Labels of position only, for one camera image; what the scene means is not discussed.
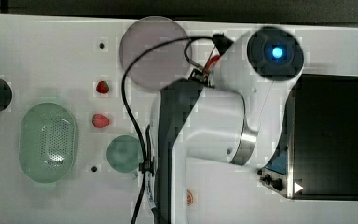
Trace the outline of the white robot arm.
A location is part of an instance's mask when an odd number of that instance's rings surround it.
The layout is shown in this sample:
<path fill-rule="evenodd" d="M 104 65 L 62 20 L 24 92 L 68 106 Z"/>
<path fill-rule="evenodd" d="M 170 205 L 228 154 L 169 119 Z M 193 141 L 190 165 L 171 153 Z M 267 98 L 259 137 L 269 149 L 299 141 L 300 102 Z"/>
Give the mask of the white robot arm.
<path fill-rule="evenodd" d="M 157 224 L 189 224 L 186 159 L 255 170 L 274 155 L 285 104 L 304 53 L 289 32 L 265 26 L 232 41 L 216 34 L 220 54 L 213 86 L 179 79 L 154 100 L 149 142 L 154 154 L 149 202 Z"/>

